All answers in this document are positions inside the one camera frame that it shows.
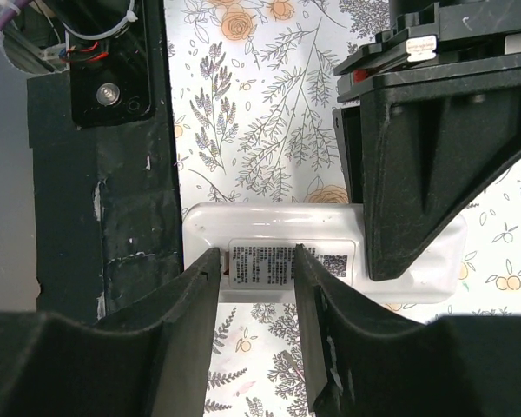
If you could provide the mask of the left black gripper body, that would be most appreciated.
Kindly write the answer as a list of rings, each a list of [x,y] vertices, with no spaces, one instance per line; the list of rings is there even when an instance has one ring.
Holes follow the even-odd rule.
[[[338,101],[372,89],[521,70],[521,1],[394,1],[391,25],[334,70]]]

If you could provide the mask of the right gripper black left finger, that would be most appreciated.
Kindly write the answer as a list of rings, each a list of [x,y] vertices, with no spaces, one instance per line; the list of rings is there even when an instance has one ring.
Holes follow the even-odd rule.
[[[0,416],[200,416],[221,281],[211,248],[92,325],[0,312]]]

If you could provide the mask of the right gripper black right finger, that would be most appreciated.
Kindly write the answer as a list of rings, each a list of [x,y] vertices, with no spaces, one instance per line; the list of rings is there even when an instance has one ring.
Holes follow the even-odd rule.
[[[307,405],[318,416],[521,416],[521,315],[406,319],[295,249]]]

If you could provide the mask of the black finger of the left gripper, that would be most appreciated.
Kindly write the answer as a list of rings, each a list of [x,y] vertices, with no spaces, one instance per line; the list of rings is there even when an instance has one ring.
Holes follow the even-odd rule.
[[[363,162],[360,106],[335,109],[333,127],[350,203],[363,203]]]
[[[521,159],[521,71],[376,89],[360,121],[368,270],[387,281]]]

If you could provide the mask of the white remote control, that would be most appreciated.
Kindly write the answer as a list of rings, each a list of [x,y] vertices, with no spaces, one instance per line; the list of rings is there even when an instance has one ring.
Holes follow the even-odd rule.
[[[467,225],[458,215],[402,274],[373,281],[359,204],[203,202],[182,222],[184,266],[221,253],[221,303],[293,303],[301,244],[335,277],[379,304],[429,304],[457,288]]]

